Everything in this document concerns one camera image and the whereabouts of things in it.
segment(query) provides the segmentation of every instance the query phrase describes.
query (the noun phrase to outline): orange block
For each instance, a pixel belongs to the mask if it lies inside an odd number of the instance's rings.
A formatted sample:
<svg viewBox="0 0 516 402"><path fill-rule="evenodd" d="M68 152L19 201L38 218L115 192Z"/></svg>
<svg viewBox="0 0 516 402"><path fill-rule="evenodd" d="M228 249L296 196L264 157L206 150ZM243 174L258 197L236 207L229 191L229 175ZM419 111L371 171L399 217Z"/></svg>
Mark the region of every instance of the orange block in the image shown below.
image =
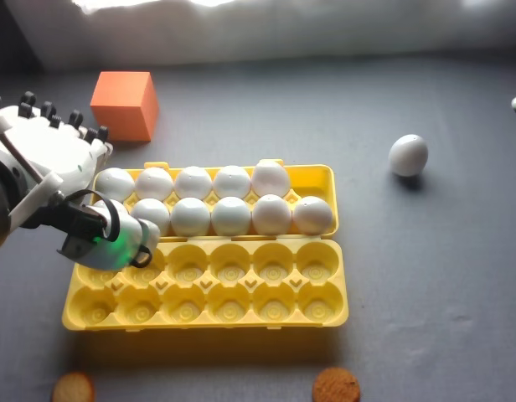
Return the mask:
<svg viewBox="0 0 516 402"><path fill-rule="evenodd" d="M150 73L102 71L90 108L110 141L151 141L159 105Z"/></svg>

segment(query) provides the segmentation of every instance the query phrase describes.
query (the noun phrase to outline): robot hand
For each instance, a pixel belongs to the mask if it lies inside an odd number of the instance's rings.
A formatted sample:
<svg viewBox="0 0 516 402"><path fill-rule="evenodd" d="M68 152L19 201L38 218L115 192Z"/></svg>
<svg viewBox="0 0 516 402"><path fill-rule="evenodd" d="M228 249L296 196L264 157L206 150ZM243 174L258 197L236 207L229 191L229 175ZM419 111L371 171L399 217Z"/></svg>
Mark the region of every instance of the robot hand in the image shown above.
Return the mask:
<svg viewBox="0 0 516 402"><path fill-rule="evenodd" d="M26 92L19 106L0 108L0 245L17 227L46 224L67 234L59 253L82 265L146 266L159 241L155 224L118 214L101 193L106 208L80 204L112 153L107 129L82 127L78 111L65 124L51 103L35 102Z"/></svg>

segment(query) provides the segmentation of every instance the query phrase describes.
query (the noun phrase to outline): gray table surface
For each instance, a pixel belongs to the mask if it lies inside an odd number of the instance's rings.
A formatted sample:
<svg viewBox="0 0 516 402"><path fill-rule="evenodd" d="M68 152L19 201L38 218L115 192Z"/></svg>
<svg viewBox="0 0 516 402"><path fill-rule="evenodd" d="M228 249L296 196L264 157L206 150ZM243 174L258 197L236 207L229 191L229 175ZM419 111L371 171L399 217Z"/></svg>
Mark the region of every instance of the gray table surface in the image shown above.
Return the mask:
<svg viewBox="0 0 516 402"><path fill-rule="evenodd" d="M94 124L96 78L0 77L0 94L15 103L32 90ZM331 365L358 376L364 401L516 401L516 60L292 60L153 79L153 141L117 147L109 165L330 165L349 320L69 332L63 235L17 230L0 249L0 401L46 402L73 369L92 375L99 401L309 401ZM429 144L418 183L387 171L390 146L408 133Z"/></svg>

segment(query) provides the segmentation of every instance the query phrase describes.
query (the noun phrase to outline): brown round object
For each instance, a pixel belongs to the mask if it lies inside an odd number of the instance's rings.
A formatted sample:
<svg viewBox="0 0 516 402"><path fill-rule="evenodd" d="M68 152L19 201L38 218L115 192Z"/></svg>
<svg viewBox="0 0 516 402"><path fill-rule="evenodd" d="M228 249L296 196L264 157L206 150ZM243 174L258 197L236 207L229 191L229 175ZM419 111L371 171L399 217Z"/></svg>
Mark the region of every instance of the brown round object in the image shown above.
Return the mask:
<svg viewBox="0 0 516 402"><path fill-rule="evenodd" d="M326 368L314 381L312 400L314 402L359 402L359 382L345 368Z"/></svg>
<svg viewBox="0 0 516 402"><path fill-rule="evenodd" d="M51 402L94 402L94 385L83 373L68 373L55 384Z"/></svg>

